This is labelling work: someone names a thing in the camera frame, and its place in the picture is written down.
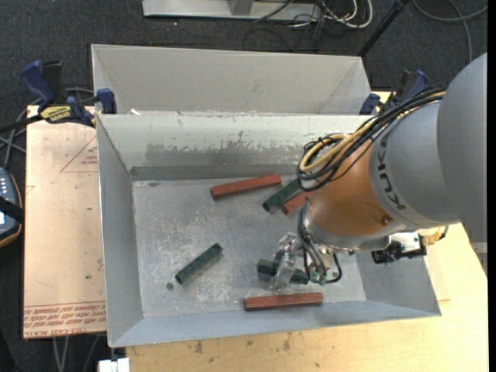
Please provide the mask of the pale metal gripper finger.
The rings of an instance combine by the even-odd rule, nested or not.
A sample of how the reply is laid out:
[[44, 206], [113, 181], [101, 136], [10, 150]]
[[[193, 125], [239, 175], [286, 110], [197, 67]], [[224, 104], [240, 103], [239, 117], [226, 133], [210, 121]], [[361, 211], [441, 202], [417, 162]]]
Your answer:
[[271, 279], [271, 287], [273, 289], [282, 289], [287, 287], [295, 272], [295, 258], [292, 256], [282, 255], [277, 260], [276, 274]]
[[278, 241], [277, 260], [284, 258], [295, 260], [301, 250], [301, 239], [298, 234], [288, 232]]

